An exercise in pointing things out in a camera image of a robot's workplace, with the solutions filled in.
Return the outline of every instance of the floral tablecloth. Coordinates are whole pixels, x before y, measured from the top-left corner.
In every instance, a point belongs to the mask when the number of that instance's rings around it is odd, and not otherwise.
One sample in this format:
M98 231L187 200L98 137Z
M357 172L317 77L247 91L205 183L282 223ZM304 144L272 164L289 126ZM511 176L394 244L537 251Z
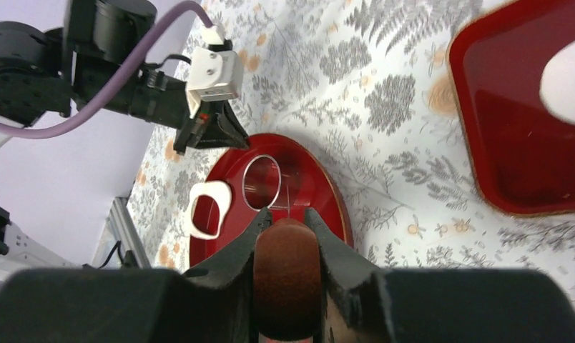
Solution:
M307 147L345 198L355 246L387 267L526 267L575 304L575 215L517 219L473 181L446 48L501 0L207 0L245 65L232 105L250 134ZM200 23L185 54L201 46ZM186 79L188 65L177 77ZM149 258L184 271L190 187L223 150L172 150L157 127L128 203Z

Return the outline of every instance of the brown knob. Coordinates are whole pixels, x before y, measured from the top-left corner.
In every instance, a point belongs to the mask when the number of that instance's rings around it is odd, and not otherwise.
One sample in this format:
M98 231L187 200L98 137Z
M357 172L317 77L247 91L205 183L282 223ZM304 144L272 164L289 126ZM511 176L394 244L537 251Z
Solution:
M303 223L280 219L254 248L254 316L271 339L294 341L321 325L321 267L317 237Z

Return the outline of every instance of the red tray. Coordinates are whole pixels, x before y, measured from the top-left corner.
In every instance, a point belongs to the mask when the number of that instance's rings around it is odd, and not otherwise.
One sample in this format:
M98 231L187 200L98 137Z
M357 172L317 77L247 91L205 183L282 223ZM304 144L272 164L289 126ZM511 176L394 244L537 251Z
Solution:
M519 0L453 40L449 65L479 189L511 214L575 211L575 126L539 96L547 62L575 41L575 0Z
M340 191L324 170L319 161L307 149L295 141L277 134L256 134L249 138L248 150L228 150L214 165L206 181L227 182L232 190L231 207L220 228L217 239L202 240L191 237L190 265L194 266L237 238L254 219L257 212L248 205L242 195L242 178L248 163L256 156L270 155L278 161L289 159L293 168L298 169L307 179L313 192L303 192L309 199L299 199L300 203L310 204L317 210L330 230L349 246L353 246L350 220ZM272 210L273 220L288 216L286 211ZM302 221L304 208L290 210L290 218ZM214 234L218 225L218 207L209 197L197 200L193 223L199 230Z

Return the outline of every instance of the white cup handle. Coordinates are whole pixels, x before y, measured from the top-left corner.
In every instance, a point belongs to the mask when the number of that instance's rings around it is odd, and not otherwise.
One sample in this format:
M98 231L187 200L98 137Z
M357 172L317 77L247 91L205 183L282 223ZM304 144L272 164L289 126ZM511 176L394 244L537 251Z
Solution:
M197 227L195 227L195 223L192 222L193 206L197 203L197 198L202 195L214 199L216 205L218 205L218 211L220 214L218 216L218 230L216 230L216 234L206 234L205 232L202 232ZM231 188L226 182L210 181L194 185L191 188L191 192L189 194L189 206L187 207L188 220L185 223L187 225L189 234L193 237L197 237L198 239L210 240L218 238L220 235L220 228L222 227L222 223L224 222L225 217L229 212L229 207L231 205L231 195Z

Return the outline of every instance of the purple tube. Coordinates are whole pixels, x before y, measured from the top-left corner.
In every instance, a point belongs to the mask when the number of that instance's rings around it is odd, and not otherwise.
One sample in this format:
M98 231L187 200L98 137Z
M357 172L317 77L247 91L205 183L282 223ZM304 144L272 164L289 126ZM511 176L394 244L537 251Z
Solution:
M108 104L109 101L113 99L113 96L117 95L117 92L127 83L130 76L144 61L147 53L155 42L157 42L165 30L186 11L195 12L205 27L212 27L214 25L210 17L205 13L205 10L198 3L194 1L183 1L177 4L142 37L138 45L134 47L134 50L132 50L113 77L79 113L58 125L45 129L16 128L0 123L0 133L27 139L46 139L60 136L81 126L90 120L104 105Z

